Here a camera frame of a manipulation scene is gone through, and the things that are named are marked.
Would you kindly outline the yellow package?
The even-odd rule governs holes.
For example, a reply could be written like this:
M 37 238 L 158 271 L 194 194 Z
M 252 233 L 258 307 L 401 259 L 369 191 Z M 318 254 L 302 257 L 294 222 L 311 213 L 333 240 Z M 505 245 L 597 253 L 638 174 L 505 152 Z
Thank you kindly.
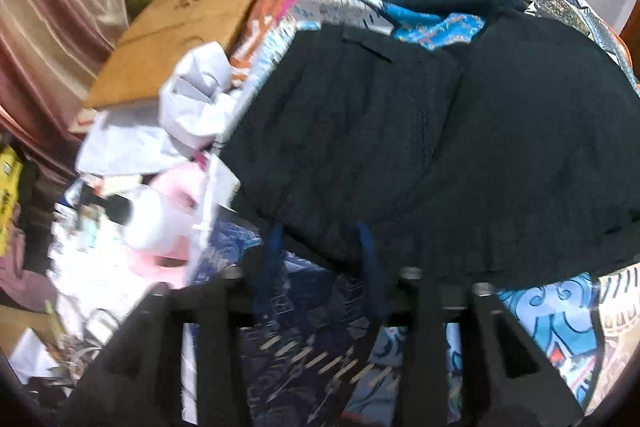
M 13 228 L 14 213 L 20 198 L 20 178 L 23 171 L 23 161 L 18 157 L 16 150 L 6 144 L 1 149 L 0 171 L 0 256 L 6 255 L 10 233 Z

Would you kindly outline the pink satin curtain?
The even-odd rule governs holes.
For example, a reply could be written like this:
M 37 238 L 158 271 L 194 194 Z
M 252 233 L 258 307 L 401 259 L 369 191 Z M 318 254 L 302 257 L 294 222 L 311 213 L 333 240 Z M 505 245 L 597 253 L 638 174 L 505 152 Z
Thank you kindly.
M 1 0 L 1 127 L 59 176 L 74 170 L 70 125 L 127 26 L 124 0 Z

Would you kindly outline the brown cardboard box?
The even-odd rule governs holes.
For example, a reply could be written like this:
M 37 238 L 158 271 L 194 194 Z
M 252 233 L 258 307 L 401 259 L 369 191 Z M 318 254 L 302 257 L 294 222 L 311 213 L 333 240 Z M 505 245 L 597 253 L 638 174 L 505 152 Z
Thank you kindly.
M 230 51 L 254 1 L 153 0 L 122 34 L 82 106 L 155 100 L 186 52 L 208 42 Z

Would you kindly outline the pink white plastic bag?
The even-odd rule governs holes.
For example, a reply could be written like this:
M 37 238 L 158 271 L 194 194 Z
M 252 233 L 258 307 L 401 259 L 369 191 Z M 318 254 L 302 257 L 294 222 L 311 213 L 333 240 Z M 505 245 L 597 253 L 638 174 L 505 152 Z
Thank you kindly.
M 240 182 L 218 156 L 200 156 L 159 173 L 125 194 L 106 196 L 106 217 L 122 226 L 122 241 L 139 275 L 179 286 L 186 268 Z

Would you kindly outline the blue patterned bedsheet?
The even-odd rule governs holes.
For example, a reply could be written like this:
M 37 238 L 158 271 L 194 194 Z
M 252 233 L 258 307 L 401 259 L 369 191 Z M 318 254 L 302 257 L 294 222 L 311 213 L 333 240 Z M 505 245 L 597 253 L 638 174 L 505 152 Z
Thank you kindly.
M 381 0 L 299 0 L 262 43 L 250 103 L 301 30 L 326 24 L 356 27 L 433 51 L 470 43 L 506 11 L 556 20 L 580 32 L 611 57 L 639 98 L 638 79 L 623 43 L 585 0 L 523 1 L 523 12 L 506 9 L 482 17 L 417 13 Z M 195 273 L 198 285 L 262 249 L 279 225 L 239 213 L 234 207 L 238 193 L 231 215 L 221 217 L 214 228 L 212 247 Z M 244 381 L 251 391 L 265 395 L 257 410 L 282 407 L 281 426 L 396 426 L 406 330 L 375 324 L 368 317 L 359 225 L 349 236 L 360 254 L 354 267 L 324 262 L 280 227 L 280 268 L 259 303 L 258 324 L 241 335 Z M 608 340 L 639 334 L 631 308 L 639 297 L 639 257 L 608 273 L 582 272 L 534 286 L 432 281 L 460 288 L 490 284 L 564 379 L 582 407 L 582 417 L 608 392 L 602 381 Z

